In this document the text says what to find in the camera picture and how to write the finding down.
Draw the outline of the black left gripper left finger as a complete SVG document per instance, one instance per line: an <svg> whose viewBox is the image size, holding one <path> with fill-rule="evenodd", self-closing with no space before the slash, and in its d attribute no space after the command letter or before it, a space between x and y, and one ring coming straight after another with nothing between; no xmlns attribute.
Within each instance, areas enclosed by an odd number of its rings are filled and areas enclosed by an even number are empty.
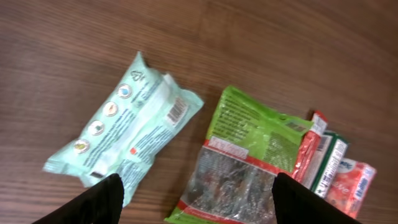
<svg viewBox="0 0 398 224"><path fill-rule="evenodd" d="M111 174L34 224L118 224L123 200L123 182Z"/></svg>

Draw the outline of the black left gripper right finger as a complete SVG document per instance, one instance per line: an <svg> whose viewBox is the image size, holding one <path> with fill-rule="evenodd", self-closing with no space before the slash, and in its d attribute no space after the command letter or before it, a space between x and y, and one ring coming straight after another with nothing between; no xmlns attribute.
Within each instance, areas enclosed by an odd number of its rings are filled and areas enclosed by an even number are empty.
<svg viewBox="0 0 398 224"><path fill-rule="evenodd" d="M278 224L361 224L286 173L274 179L272 196Z"/></svg>

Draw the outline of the red stick sachet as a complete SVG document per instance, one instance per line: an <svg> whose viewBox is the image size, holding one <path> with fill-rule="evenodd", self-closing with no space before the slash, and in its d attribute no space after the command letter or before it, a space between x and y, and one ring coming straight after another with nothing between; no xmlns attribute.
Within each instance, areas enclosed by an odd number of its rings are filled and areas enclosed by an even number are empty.
<svg viewBox="0 0 398 224"><path fill-rule="evenodd" d="M298 150L297 160L295 162L294 171L291 177L297 182L302 182L304 175L309 167L310 161L317 150L321 141L321 136L325 132L328 120L321 111L313 110L313 125L302 138L301 145Z"/></svg>

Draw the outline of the green snack bag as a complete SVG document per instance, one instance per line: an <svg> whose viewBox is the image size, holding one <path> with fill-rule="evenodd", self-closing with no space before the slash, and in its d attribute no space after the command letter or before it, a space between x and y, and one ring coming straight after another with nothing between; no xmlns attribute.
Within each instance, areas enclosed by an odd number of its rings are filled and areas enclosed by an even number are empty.
<svg viewBox="0 0 398 224"><path fill-rule="evenodd" d="M272 185L291 174L313 123L280 113L234 86L220 96L195 170L168 223L271 223Z"/></svg>

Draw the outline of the mint wet wipes pack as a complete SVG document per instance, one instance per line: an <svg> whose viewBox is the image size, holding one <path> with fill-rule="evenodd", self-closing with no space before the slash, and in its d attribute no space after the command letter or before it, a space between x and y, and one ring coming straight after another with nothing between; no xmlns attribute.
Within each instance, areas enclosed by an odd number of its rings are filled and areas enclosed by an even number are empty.
<svg viewBox="0 0 398 224"><path fill-rule="evenodd" d="M123 182L127 206L156 154L204 105L140 52L80 135L50 156L43 170L78 177L92 187L111 174Z"/></svg>

